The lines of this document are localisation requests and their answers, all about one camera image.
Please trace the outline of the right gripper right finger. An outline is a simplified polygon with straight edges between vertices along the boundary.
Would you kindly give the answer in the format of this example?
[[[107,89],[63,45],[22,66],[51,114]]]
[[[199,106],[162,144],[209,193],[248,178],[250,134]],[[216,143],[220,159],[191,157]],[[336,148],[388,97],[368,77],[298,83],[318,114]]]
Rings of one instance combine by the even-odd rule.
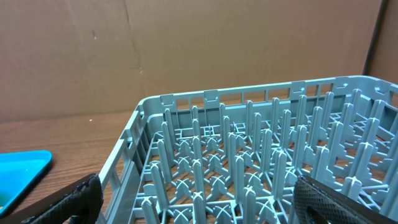
[[[297,177],[292,202],[299,223],[397,224],[307,175]]]

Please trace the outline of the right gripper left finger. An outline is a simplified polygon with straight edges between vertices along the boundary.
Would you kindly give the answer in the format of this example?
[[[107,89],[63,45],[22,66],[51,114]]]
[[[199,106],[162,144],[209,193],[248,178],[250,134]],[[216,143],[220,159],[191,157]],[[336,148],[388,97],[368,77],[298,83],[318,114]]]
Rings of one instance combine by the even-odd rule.
[[[95,223],[103,205],[100,177],[92,173],[54,192],[1,223]]]

